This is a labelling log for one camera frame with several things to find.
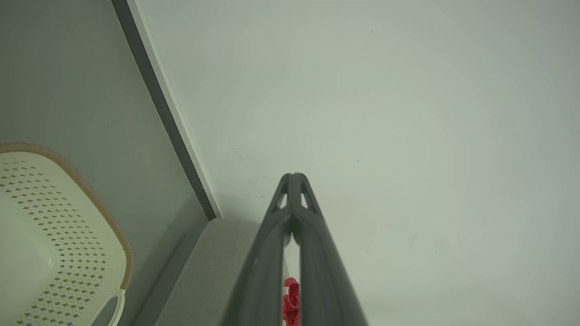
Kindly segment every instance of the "gray upholstered furniture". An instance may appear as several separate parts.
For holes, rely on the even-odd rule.
[[[189,231],[135,325],[218,326],[259,226],[214,219],[199,237],[199,231]]]

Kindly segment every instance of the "gray cushion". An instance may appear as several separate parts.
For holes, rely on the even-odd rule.
[[[260,224],[214,219],[208,223],[155,326],[217,326]]]

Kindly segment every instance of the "white laundry basket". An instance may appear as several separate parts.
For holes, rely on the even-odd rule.
[[[0,325],[91,325],[114,297],[119,322],[131,246],[58,153],[0,144],[0,244]]]

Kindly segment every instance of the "dark gray plastic frame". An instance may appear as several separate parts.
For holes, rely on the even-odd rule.
[[[284,195],[287,204],[280,207]],[[306,206],[301,203],[302,195]],[[349,277],[306,176],[280,180],[235,284],[222,326],[281,325],[284,239],[300,245],[301,326],[366,326]]]

